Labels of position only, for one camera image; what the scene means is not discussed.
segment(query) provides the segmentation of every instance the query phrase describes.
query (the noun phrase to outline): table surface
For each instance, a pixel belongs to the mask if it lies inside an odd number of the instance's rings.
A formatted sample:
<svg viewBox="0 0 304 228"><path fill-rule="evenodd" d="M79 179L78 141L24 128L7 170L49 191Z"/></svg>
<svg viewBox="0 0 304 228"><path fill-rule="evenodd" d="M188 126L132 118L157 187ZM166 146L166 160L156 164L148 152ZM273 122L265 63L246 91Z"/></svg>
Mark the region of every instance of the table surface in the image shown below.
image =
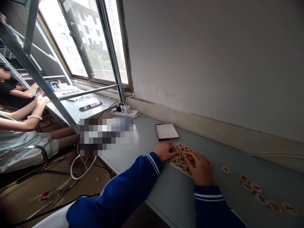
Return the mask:
<svg viewBox="0 0 304 228"><path fill-rule="evenodd" d="M71 115L71 117L73 118L73 120L75 122L79 122L80 119L88 119L88 118L92 118L93 116L101 113L102 111L106 110L108 107L105 106L110 106L113 103L117 102L116 100L113 100L111 98L106 99L106 101L103 103L104 106L100 105L97 106L95 108L86 110L84 112L81 112L79 110L79 108L84 107L86 105L95 103L97 101L102 101L103 100L103 96L100 96L98 94L94 94L91 93L89 98L86 98L84 100L80 100L80 101L70 101L70 100L63 100L61 101L61 103L63 104L63 106L66 108L66 110L68 111L68 113ZM59 111L57 110L57 108L52 104L49 103L48 108L50 108L59 118L61 118L64 122L67 123L67 121L63 118L63 116L59 113Z"/></svg>
<svg viewBox="0 0 304 228"><path fill-rule="evenodd" d="M117 174L127 170L139 155L148 154L158 145L155 124L160 123L148 117L134 119L134 148L126 152L117 147L114 151L103 152L101 159ZM180 142L213 161L215 184L219 185L227 204L234 208L247 227L303 227L304 175L185 130L177 128L177 131L180 139L171 141L174 145ZM169 161L164 166L146 203L170 227L195 227L193 180L170 166ZM221 166L228 167L231 173L223 173ZM240 174L258 184L268 200L286 202L299 215L277 213L263 206L241 186Z"/></svg>

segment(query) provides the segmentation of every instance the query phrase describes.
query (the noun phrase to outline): white bracelet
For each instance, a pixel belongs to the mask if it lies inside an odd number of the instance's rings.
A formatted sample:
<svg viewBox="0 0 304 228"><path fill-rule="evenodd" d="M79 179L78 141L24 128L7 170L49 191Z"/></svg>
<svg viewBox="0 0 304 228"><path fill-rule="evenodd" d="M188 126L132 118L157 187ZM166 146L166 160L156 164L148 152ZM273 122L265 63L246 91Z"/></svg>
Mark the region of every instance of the white bracelet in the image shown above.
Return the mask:
<svg viewBox="0 0 304 228"><path fill-rule="evenodd" d="M41 117L39 117L39 116L28 116L28 118L30 118L30 117L35 117L35 118L38 118L38 119L40 119L40 120L43 120Z"/></svg>

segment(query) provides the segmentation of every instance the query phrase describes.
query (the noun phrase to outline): person's right hand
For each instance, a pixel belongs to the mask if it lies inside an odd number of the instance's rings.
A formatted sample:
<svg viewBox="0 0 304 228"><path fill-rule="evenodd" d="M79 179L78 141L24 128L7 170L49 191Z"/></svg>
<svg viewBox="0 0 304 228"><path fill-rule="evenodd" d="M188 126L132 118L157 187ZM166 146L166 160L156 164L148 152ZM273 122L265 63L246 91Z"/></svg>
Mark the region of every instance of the person's right hand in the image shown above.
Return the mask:
<svg viewBox="0 0 304 228"><path fill-rule="evenodd" d="M42 97L41 95L36 98L37 104L46 105L50 103L50 99L48 97Z"/></svg>
<svg viewBox="0 0 304 228"><path fill-rule="evenodd" d="M213 186L213 164L204 155L194 152L184 152L191 156L195 161L195 167L186 159L186 164L190 169L191 175L194 178L194 183L198 186Z"/></svg>

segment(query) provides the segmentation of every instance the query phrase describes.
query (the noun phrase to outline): wooden game piece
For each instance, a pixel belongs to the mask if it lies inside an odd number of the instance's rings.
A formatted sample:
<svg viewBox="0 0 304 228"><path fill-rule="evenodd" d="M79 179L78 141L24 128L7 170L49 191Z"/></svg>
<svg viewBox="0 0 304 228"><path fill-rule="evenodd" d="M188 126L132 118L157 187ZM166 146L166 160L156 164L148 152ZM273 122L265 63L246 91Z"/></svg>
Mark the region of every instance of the wooden game piece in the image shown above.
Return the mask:
<svg viewBox="0 0 304 228"><path fill-rule="evenodd" d="M187 157L184 150L182 151L181 155L183 155L184 157Z"/></svg>
<svg viewBox="0 0 304 228"><path fill-rule="evenodd" d="M176 151L178 151L179 153L181 153L183 150L181 148L177 147Z"/></svg>
<svg viewBox="0 0 304 228"><path fill-rule="evenodd" d="M185 157L182 156L182 157L180 158L180 162L183 163L183 164L185 164L185 163L186 163Z"/></svg>
<svg viewBox="0 0 304 228"><path fill-rule="evenodd" d="M177 160L176 158L173 158L173 159L171 160L171 162L172 162L173 164L175 164L175 165L178 164L178 160Z"/></svg>
<svg viewBox="0 0 304 228"><path fill-rule="evenodd" d="M259 200L259 202L260 202L261 204L263 204L263 205L265 205L265 206L268 205L267 199L266 199L262 194L256 193L255 196L256 196L256 198Z"/></svg>
<svg viewBox="0 0 304 228"><path fill-rule="evenodd" d="M185 165L184 171L185 171L186 173L188 173L188 174L191 175L191 172L190 172L190 169L188 168L188 166Z"/></svg>
<svg viewBox="0 0 304 228"><path fill-rule="evenodd" d="M283 210L286 211L287 213L294 215L294 216L298 215L298 212L292 206L290 206L288 203L281 202L280 204L281 204Z"/></svg>
<svg viewBox="0 0 304 228"><path fill-rule="evenodd" d="M250 186L250 184L248 184L248 183L246 183L246 182L243 182L243 183L242 183L242 186L243 186L244 188L246 188L247 191L253 192L253 188Z"/></svg>
<svg viewBox="0 0 304 228"><path fill-rule="evenodd" d="M221 170L222 170L224 173L226 173L226 174L229 174L229 173L230 173L230 170L229 170L227 167L225 167L225 166L222 166L222 167L221 167Z"/></svg>
<svg viewBox="0 0 304 228"><path fill-rule="evenodd" d="M183 148L184 148L184 145L181 144L181 143L179 143L179 144L177 144L177 147L183 149Z"/></svg>
<svg viewBox="0 0 304 228"><path fill-rule="evenodd" d="M278 213L281 213L281 212L282 212L282 209L280 208L280 206L277 205L274 201L269 200L268 203L269 203L269 207L270 207L271 209L275 210L275 211L278 212Z"/></svg>
<svg viewBox="0 0 304 228"><path fill-rule="evenodd" d="M176 158L177 160L179 160L181 158L181 154L175 156L174 158Z"/></svg>
<svg viewBox="0 0 304 228"><path fill-rule="evenodd" d="M262 193L262 189L256 183L251 182L250 185L255 192Z"/></svg>
<svg viewBox="0 0 304 228"><path fill-rule="evenodd" d="M184 167L185 167L185 166L184 166L183 163L180 163L180 162L179 162L179 163L177 164L177 167L180 168L180 169L182 169L182 170L184 170Z"/></svg>
<svg viewBox="0 0 304 228"><path fill-rule="evenodd" d="M249 179L247 177L245 177L244 175L240 175L240 179L243 182L249 183Z"/></svg>

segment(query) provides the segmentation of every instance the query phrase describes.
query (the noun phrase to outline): blue jacket sleeve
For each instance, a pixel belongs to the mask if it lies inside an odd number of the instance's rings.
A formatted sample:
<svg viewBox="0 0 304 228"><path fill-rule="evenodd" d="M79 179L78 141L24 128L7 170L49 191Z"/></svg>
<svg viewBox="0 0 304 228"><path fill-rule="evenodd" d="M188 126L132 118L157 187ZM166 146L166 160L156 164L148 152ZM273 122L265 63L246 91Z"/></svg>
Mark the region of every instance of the blue jacket sleeve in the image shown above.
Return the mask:
<svg viewBox="0 0 304 228"><path fill-rule="evenodd" d="M66 215L69 227L121 227L146 200L162 170L162 161L154 152L139 156L107 183L98 198L82 197L71 206Z"/></svg>
<svg viewBox="0 0 304 228"><path fill-rule="evenodd" d="M196 227L247 227L229 207L218 186L194 185Z"/></svg>

